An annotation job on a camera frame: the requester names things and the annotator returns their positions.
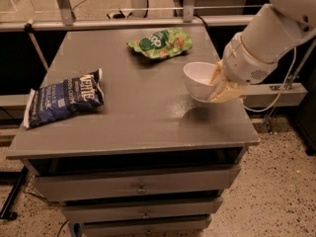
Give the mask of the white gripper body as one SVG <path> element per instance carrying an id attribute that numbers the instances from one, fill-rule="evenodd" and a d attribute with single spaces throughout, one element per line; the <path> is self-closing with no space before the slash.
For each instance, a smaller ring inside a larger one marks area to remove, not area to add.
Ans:
<path id="1" fill-rule="evenodd" d="M 223 51 L 223 70 L 226 77 L 239 84 L 259 84 L 276 68 L 276 63 L 265 63 L 255 58 L 243 45 L 237 33 Z"/>

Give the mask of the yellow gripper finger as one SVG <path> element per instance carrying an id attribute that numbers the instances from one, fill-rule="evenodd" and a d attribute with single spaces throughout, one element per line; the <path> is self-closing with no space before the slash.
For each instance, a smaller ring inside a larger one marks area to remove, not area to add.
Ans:
<path id="1" fill-rule="evenodd" d="M 218 61 L 213 70 L 213 74 L 210 78 L 209 83 L 213 86 L 222 85 L 225 82 L 225 74 L 223 71 L 223 61 Z"/>
<path id="2" fill-rule="evenodd" d="M 248 85 L 239 84 L 233 81 L 220 81 L 215 91 L 209 96 L 210 103 L 225 103 L 242 96 Z"/>

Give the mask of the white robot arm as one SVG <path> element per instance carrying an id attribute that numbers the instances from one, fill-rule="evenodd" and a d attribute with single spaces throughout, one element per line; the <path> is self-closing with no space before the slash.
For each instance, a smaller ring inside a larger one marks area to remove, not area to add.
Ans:
<path id="1" fill-rule="evenodd" d="M 291 49 L 315 37 L 316 0 L 270 0 L 224 47 L 210 77 L 210 103 L 242 96 L 263 82 Z"/>

